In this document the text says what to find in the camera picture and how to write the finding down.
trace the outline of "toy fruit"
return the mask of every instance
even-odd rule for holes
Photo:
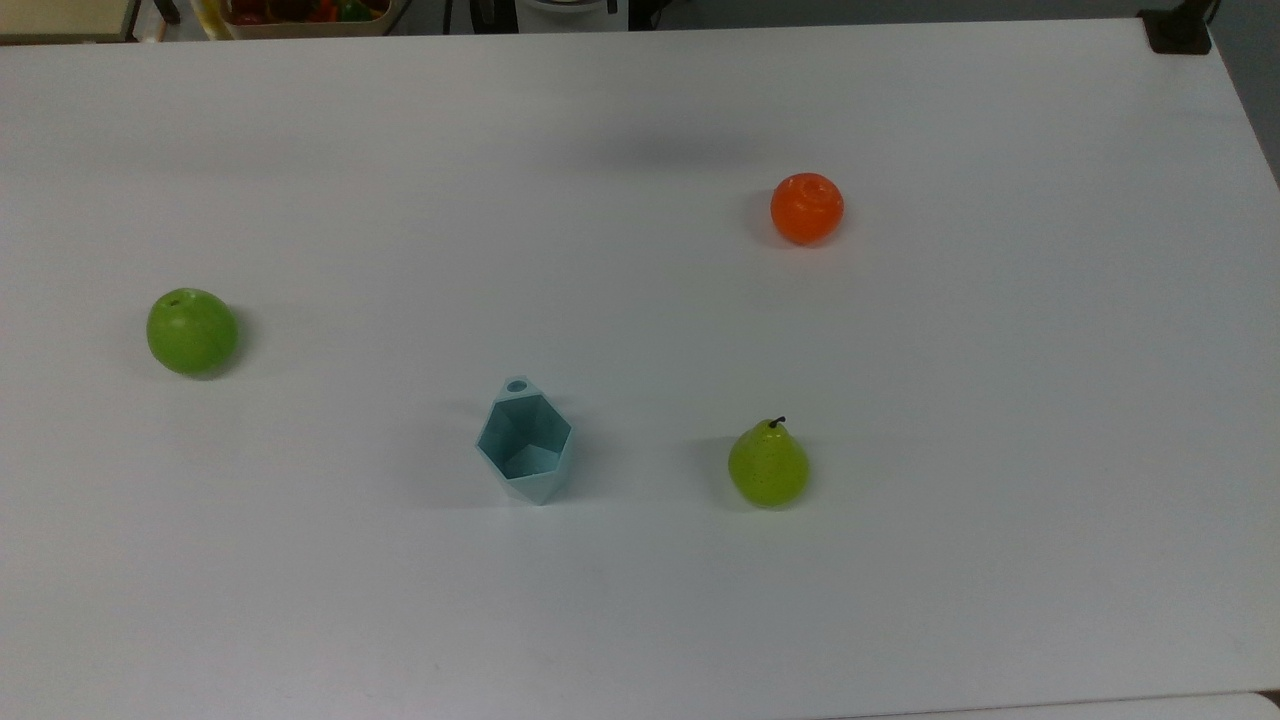
[[[796,245],[813,245],[840,224],[845,199],[829,179],[818,173],[800,173],[778,183],[769,214],[782,237]]]
[[[728,452],[728,474],[749,502],[776,507],[791,502],[809,482],[809,457],[782,423],[760,420]]]
[[[236,315],[218,296],[189,287],[165,293],[147,316],[147,346],[174,373],[218,369],[236,350]]]

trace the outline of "apple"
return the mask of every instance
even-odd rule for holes
[[[147,346],[183,375],[218,369],[236,350],[236,315],[216,295],[189,287],[166,292],[147,316]]]

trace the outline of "floor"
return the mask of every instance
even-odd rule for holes
[[[659,31],[920,22],[1132,18],[1143,8],[1178,0],[673,0]],[[456,0],[451,32],[471,32],[463,0]],[[166,40],[205,40],[189,0],[187,18]],[[412,0],[397,35],[440,35],[444,0]],[[1222,0],[1213,37],[1235,81],[1245,113],[1280,183],[1280,1]]]

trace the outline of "light blue container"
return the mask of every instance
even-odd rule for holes
[[[529,378],[507,378],[476,441],[507,493],[545,505],[568,480],[573,428]]]

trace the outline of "green pear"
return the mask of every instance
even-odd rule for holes
[[[748,501],[760,507],[791,502],[809,483],[809,457],[782,423],[760,420],[728,451],[728,475]]]

